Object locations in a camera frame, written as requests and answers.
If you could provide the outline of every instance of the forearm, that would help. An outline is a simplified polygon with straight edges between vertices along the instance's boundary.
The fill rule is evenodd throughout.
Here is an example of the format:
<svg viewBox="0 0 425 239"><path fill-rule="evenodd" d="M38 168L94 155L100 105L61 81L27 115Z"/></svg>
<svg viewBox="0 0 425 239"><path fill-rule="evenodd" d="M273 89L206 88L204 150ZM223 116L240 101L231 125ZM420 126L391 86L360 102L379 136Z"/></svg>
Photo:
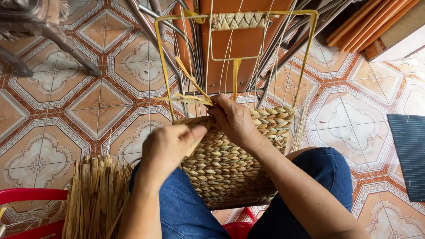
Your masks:
<svg viewBox="0 0 425 239"><path fill-rule="evenodd" d="M118 239L144 238L162 238L159 188L136 179L127 214L119 229Z"/></svg>
<svg viewBox="0 0 425 239"><path fill-rule="evenodd" d="M313 238L368 238L356 219L330 192L272 144L250 153L266 169L285 204Z"/></svg>

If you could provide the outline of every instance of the woven basket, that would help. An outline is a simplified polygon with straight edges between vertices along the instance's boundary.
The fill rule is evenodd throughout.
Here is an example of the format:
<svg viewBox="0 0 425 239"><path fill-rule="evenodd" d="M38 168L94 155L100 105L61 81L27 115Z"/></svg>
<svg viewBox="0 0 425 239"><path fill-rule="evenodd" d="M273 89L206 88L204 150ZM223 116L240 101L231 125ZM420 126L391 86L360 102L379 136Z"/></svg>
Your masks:
<svg viewBox="0 0 425 239"><path fill-rule="evenodd" d="M266 108L250 113L258 131L284 154L294 108ZM211 209L271 201L276 188L266 172L251 155L213 127L214 120L204 116L174 121L190 127L202 124L208 129L195 152L181 164L196 192Z"/></svg>

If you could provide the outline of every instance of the left hand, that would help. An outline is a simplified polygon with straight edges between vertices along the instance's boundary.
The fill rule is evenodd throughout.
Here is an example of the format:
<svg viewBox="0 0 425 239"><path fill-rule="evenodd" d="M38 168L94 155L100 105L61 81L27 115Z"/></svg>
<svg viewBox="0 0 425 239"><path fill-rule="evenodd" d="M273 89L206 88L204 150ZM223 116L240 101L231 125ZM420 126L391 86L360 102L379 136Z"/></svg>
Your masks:
<svg viewBox="0 0 425 239"><path fill-rule="evenodd" d="M143 143L136 181L143 181L144 186L159 190L193 144L206 133L207 129L202 125L193 128L188 128L187 125L156 128Z"/></svg>

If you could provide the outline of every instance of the bundle of dried straw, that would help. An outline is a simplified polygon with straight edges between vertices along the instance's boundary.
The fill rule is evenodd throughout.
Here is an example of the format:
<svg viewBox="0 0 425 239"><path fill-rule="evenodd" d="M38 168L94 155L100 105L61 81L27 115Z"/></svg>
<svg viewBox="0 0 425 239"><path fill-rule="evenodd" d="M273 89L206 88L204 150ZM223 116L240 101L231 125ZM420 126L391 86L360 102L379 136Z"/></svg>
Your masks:
<svg viewBox="0 0 425 239"><path fill-rule="evenodd" d="M130 201L132 169L112 163L109 155L75 162L62 238L116 238Z"/></svg>

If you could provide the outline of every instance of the right hand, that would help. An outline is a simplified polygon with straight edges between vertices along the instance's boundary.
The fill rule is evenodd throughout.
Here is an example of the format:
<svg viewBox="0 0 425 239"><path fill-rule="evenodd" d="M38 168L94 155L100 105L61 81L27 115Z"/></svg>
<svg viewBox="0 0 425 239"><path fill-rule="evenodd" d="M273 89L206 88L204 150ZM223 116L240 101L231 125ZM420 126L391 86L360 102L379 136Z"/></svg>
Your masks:
<svg viewBox="0 0 425 239"><path fill-rule="evenodd" d="M217 121L217 128L237 146L249 154L263 149L269 140L255 127L249 110L246 106L229 99L225 94L211 97L216 107L208 110Z"/></svg>

